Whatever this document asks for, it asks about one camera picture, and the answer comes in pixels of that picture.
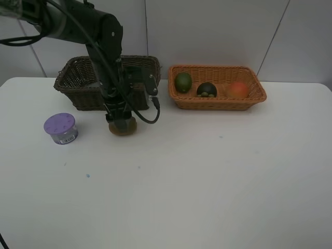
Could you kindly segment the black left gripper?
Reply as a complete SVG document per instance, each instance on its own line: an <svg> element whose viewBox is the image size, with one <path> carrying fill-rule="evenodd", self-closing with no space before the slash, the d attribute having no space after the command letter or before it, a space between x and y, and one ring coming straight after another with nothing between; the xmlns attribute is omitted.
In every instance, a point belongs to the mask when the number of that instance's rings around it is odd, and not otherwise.
<svg viewBox="0 0 332 249"><path fill-rule="evenodd" d="M111 65L119 86L124 90L127 98L131 101L130 87L125 82L125 68L121 61ZM115 127L119 132L128 131L128 120L132 117L132 109L126 100L120 94L118 88L110 77L103 62L97 62L97 79L99 81L99 89L106 108L107 122L115 121Z"/></svg>

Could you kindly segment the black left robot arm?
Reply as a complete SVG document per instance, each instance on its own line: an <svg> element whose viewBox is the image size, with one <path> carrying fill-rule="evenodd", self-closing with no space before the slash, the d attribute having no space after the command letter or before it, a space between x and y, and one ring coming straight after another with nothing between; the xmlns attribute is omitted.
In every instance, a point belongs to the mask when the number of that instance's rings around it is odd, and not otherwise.
<svg viewBox="0 0 332 249"><path fill-rule="evenodd" d="M121 59L123 27L114 15L96 10L88 1L1 1L1 15L26 21L39 32L2 39L2 45L28 46L44 37L84 44L100 83L110 132L136 131L132 85Z"/></svg>

